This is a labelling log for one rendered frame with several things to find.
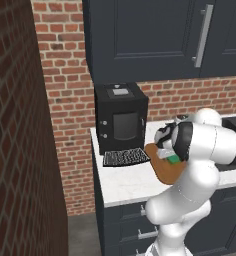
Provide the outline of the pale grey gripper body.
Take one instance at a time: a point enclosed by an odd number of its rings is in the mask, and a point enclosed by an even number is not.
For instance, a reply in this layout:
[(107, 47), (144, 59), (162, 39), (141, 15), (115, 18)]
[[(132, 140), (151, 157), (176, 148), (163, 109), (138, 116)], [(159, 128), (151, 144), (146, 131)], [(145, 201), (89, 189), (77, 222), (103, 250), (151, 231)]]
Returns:
[(175, 155), (175, 152), (173, 150), (168, 149), (158, 149), (157, 150), (157, 156), (159, 159), (165, 159), (167, 157)]

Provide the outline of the brown wooden cutting board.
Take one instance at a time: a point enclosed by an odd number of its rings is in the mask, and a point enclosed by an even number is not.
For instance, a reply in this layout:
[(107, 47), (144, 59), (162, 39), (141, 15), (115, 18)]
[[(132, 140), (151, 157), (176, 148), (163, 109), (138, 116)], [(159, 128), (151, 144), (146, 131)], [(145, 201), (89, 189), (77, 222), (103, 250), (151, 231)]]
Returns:
[(150, 163), (160, 182), (166, 185), (174, 184), (186, 167), (186, 162), (171, 164), (167, 159), (160, 159), (157, 155), (157, 146), (149, 143), (144, 148), (150, 158)]

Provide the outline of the black coffee machine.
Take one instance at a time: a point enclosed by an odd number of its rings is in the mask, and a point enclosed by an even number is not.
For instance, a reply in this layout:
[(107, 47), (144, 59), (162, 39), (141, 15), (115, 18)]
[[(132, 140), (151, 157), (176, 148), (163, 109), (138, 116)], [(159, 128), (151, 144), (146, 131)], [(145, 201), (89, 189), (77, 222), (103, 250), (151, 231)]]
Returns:
[(148, 162), (144, 152), (148, 97), (135, 83), (94, 87), (96, 133), (104, 167)]

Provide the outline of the dark drawer front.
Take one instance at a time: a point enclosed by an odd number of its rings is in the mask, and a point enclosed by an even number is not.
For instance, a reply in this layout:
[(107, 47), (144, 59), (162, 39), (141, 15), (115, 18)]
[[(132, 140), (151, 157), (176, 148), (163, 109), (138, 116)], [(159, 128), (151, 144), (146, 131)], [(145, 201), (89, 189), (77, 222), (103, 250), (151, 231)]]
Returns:
[(136, 249), (140, 254), (144, 254), (148, 247), (153, 243), (152, 240), (133, 241), (120, 246), (120, 256), (136, 256)]
[(138, 239), (138, 229), (142, 233), (150, 232), (154, 230), (154, 226), (158, 228), (157, 225), (153, 225), (146, 217), (141, 217), (137, 219), (124, 222), (120, 225), (120, 241), (134, 241)]
[(143, 205), (145, 209), (146, 202), (143, 201), (105, 208), (104, 221), (106, 223), (115, 223), (120, 222), (121, 220), (141, 217), (140, 205)]

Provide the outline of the dark base cupboard door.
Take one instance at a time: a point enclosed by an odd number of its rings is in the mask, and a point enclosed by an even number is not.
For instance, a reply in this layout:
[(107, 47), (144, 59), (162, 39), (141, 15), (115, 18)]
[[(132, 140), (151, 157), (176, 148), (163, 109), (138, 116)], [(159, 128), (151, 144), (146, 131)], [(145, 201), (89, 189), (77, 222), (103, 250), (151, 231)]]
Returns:
[(236, 252), (236, 187), (213, 194), (210, 214), (190, 229), (185, 244), (194, 256)]

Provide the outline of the dark plain cupboard door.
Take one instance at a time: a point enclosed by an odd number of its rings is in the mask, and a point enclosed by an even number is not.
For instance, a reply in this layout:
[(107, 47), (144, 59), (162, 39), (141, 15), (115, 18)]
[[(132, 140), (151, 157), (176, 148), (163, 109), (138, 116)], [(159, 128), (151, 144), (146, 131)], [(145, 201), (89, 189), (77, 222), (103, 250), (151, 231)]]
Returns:
[(236, 76), (236, 0), (215, 1), (200, 76)]

